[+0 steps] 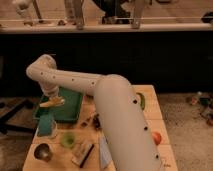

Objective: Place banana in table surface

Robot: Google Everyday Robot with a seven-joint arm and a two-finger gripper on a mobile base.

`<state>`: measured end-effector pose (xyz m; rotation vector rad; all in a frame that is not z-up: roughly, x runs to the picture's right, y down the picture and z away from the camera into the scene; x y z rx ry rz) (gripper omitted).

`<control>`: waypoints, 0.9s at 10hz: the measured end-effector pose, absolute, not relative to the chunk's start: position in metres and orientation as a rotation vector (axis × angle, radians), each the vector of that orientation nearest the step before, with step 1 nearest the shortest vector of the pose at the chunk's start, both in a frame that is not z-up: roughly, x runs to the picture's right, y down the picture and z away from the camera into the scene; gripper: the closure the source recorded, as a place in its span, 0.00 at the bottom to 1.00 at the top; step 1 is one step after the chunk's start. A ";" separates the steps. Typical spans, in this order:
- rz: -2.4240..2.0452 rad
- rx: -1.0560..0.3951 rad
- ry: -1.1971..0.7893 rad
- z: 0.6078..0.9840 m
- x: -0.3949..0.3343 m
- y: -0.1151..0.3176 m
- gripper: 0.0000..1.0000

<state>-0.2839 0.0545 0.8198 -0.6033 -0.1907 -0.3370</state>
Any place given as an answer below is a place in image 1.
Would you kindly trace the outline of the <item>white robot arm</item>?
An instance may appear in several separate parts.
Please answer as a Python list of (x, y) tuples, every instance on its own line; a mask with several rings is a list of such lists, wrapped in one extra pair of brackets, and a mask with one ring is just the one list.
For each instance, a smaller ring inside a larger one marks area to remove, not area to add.
[(59, 70), (47, 54), (30, 64), (26, 75), (49, 97), (61, 87), (93, 97), (116, 171), (165, 171), (136, 92), (125, 77)]

